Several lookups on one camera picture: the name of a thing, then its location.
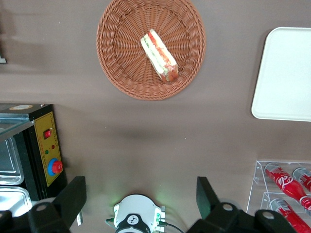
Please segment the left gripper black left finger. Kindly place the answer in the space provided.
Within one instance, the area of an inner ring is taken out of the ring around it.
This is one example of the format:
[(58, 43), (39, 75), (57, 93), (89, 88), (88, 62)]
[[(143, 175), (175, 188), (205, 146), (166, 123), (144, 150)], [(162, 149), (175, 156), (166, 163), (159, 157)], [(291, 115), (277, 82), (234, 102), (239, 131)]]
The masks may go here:
[(76, 176), (52, 202), (42, 200), (21, 216), (0, 212), (2, 233), (69, 233), (86, 203), (86, 178)]

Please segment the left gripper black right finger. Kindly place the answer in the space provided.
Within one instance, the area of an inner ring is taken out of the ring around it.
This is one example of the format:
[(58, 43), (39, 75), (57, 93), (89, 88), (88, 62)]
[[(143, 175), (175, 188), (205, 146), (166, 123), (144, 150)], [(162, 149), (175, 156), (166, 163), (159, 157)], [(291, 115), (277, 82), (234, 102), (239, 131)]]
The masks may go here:
[(296, 230), (281, 214), (258, 210), (249, 215), (230, 202), (221, 202), (207, 177), (198, 177), (196, 203), (201, 215), (189, 233), (294, 233)]

